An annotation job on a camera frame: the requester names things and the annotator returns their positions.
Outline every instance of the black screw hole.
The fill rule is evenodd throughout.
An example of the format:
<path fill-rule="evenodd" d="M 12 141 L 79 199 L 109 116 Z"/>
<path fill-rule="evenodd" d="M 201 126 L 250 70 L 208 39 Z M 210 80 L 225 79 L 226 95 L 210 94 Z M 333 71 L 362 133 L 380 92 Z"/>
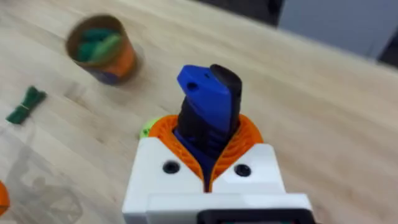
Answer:
<path fill-rule="evenodd" d="M 163 171 L 166 174 L 175 174 L 179 170 L 180 170 L 180 164 L 178 164 L 178 162 L 175 162 L 175 161 L 167 161 L 163 165 Z"/>
<path fill-rule="evenodd" d="M 189 91 L 196 91 L 198 90 L 198 85 L 196 83 L 188 83 L 187 88 Z"/>
<path fill-rule="evenodd" d="M 248 165 L 238 164 L 234 168 L 235 173 L 241 177 L 249 177 L 251 174 L 251 169 Z"/>

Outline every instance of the wood grain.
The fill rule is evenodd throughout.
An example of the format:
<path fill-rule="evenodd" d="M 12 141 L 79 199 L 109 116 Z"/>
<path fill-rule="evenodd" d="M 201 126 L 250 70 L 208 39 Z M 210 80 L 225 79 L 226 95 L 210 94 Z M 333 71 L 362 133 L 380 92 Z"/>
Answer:
<path fill-rule="evenodd" d="M 139 57 L 122 86 L 70 61 L 81 18 L 120 18 Z M 0 1 L 0 116 L 35 85 L 49 98 L 21 127 L 1 123 L 0 223 L 123 223 L 141 126 L 178 113 L 185 64 L 220 63 L 243 80 L 242 113 L 277 152 L 289 192 L 321 223 L 396 223 L 398 73 L 187 0 Z"/>

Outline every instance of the orange 3d printed part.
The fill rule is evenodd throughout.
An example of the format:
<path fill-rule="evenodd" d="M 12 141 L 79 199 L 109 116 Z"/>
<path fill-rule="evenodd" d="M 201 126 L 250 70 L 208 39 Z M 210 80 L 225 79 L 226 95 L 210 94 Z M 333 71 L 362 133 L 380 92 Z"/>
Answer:
<path fill-rule="evenodd" d="M 10 207 L 10 199 L 6 186 L 0 181 L 0 216 Z"/>

